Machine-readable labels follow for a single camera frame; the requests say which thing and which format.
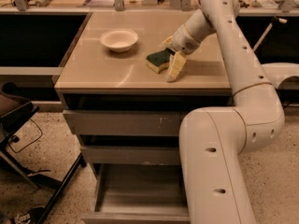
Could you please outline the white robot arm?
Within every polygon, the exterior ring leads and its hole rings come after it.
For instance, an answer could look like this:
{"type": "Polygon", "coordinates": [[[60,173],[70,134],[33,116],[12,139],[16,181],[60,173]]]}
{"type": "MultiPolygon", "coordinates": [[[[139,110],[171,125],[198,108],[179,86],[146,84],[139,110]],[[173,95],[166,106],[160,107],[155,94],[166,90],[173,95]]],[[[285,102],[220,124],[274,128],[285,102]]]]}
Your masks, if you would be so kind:
{"type": "Polygon", "coordinates": [[[277,92],[242,34],[236,0],[201,0],[201,7],[165,40],[189,55],[216,34],[233,104],[198,108],[179,128],[179,152],[191,224],[256,224],[238,155],[270,145],[284,111],[277,92]]]}

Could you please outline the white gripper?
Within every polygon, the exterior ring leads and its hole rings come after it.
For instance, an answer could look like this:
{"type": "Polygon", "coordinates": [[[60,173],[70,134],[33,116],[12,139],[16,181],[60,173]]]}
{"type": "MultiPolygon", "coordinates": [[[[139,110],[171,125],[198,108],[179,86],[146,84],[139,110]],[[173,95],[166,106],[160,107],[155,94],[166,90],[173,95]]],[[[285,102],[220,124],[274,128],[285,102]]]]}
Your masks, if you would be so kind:
{"type": "Polygon", "coordinates": [[[201,43],[197,42],[187,31],[184,25],[181,25],[173,34],[162,42],[166,49],[177,51],[170,56],[169,66],[166,74],[167,82],[174,82],[180,74],[182,68],[187,62],[186,55],[194,53],[201,43]]]}

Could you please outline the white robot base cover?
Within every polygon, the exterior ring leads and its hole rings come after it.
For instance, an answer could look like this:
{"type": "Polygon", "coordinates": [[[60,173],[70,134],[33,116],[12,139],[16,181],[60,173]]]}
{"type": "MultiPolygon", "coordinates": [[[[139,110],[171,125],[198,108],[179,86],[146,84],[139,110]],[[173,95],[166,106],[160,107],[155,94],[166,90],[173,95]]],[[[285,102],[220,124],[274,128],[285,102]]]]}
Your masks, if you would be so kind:
{"type": "Polygon", "coordinates": [[[262,68],[276,89],[299,90],[298,63],[265,63],[262,68]]]}

